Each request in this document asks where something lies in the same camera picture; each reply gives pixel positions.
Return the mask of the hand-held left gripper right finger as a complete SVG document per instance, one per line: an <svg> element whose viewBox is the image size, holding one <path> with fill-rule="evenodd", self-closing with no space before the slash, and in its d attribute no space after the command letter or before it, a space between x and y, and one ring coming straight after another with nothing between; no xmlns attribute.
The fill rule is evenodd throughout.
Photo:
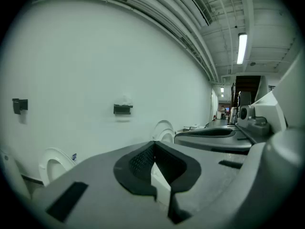
<svg viewBox="0 0 305 229"><path fill-rule="evenodd" d="M236 126L217 126L178 133L174 143L215 152L247 152L252 142Z"/></svg>

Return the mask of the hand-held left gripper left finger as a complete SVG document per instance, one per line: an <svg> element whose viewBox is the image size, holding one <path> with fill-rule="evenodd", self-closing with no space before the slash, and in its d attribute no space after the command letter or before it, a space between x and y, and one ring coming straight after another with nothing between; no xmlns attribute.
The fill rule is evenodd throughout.
<svg viewBox="0 0 305 229"><path fill-rule="evenodd" d="M150 141L92 156L35 199L52 228L169 229L212 203L246 154Z"/></svg>

